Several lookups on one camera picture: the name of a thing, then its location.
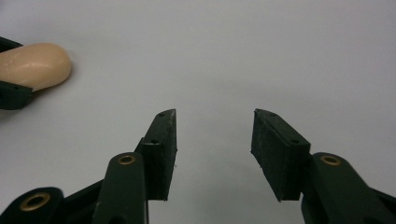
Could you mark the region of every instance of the beige foam object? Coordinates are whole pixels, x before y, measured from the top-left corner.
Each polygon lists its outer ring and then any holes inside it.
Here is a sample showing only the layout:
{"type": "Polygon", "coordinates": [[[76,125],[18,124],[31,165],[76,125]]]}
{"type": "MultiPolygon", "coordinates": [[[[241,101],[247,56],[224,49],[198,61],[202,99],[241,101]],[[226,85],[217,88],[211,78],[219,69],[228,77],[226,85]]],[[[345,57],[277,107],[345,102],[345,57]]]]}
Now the beige foam object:
{"type": "Polygon", "coordinates": [[[0,80],[39,91],[70,75],[67,52],[54,44],[33,44],[0,53],[0,80]]]}

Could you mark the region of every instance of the white surface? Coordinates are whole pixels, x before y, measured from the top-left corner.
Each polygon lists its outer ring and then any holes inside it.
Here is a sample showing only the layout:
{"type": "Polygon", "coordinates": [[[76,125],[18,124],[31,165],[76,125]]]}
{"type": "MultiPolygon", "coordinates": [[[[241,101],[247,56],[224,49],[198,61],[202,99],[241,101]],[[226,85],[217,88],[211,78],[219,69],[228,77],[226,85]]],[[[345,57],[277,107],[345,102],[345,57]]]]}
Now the white surface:
{"type": "Polygon", "coordinates": [[[0,211],[46,186],[65,196],[177,109],[177,168],[151,223],[304,223],[250,151],[253,111],[396,196],[395,1],[0,1],[0,36],[52,42],[72,76],[0,111],[0,211]]]}

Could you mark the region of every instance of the gray background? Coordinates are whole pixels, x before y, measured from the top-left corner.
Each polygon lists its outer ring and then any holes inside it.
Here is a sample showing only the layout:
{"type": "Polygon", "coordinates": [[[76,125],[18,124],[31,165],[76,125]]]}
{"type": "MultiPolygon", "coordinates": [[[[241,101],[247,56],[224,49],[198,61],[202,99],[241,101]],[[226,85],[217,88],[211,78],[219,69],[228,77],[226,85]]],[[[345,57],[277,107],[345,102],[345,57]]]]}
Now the gray background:
{"type": "Polygon", "coordinates": [[[396,196],[395,24],[385,0],[0,1],[0,36],[73,61],[64,84],[0,111],[0,211],[103,178],[170,108],[177,167],[151,223],[304,223],[249,152],[255,108],[396,196]]]}

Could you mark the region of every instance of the white table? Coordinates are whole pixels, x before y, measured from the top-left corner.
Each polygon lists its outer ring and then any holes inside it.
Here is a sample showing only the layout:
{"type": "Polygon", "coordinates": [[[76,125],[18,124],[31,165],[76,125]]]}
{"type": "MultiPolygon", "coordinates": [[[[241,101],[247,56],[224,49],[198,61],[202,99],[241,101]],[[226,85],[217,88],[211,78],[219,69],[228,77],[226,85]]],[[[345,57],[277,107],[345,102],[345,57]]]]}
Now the white table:
{"type": "Polygon", "coordinates": [[[0,111],[0,211],[30,189],[68,196],[102,179],[170,108],[177,167],[151,223],[304,223],[249,152],[255,108],[396,196],[395,12],[385,0],[1,1],[0,36],[57,43],[73,71],[0,111]]]}

